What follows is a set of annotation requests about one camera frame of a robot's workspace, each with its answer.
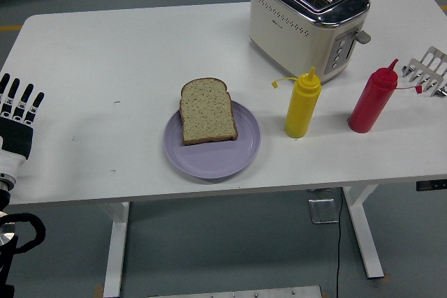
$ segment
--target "yellow squeeze bottle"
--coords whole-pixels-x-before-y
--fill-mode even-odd
[[[295,80],[284,130],[289,137],[303,137],[309,128],[316,101],[320,96],[320,79],[315,75],[315,68],[312,67],[309,73],[303,73],[299,78],[286,77],[281,80]],[[278,87],[279,81],[272,83],[274,88]]]

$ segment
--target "table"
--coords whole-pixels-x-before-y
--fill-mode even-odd
[[[272,88],[287,74],[249,40],[249,3],[30,17],[1,71],[45,92],[11,205],[101,204],[114,221],[104,296],[116,297],[131,201],[342,186],[367,275],[383,276],[362,202],[377,184],[447,177],[447,100],[402,90],[369,133],[346,120],[377,68],[398,58],[399,73],[431,45],[447,51],[447,18],[434,0],[371,2],[363,29],[372,41],[323,85],[298,140],[283,131],[292,83]],[[254,113],[262,134],[254,161],[215,181],[180,172],[163,150],[182,86],[209,76]]]

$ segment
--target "yellow bottle cap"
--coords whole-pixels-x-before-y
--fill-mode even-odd
[[[275,80],[272,82],[272,86],[276,89],[278,87],[278,82],[282,80],[295,80],[295,86],[299,85],[306,91],[313,91],[321,86],[320,79],[315,75],[315,67],[311,67],[309,73],[303,73],[299,78],[297,77],[285,77],[280,80]]]
[[[295,85],[300,85],[306,91],[314,91],[321,86],[320,79],[315,75],[315,67],[311,67],[309,73],[303,73]]]

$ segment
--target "purple plate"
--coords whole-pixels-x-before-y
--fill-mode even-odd
[[[235,141],[184,146],[180,111],[171,116],[165,128],[163,141],[166,154],[173,165],[191,176],[216,179],[239,172],[253,160],[261,143],[258,122],[247,108],[235,101],[231,103],[239,134]]]

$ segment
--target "white table leg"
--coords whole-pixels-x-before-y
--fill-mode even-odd
[[[356,231],[358,246],[360,247],[368,278],[383,277],[379,255],[377,254],[365,210],[363,209],[363,202],[376,187],[377,185],[343,187],[344,197],[346,198],[354,230]]]
[[[126,246],[129,203],[118,202],[113,204],[101,204],[99,207],[113,220],[103,296],[104,298],[119,297],[124,249]]]

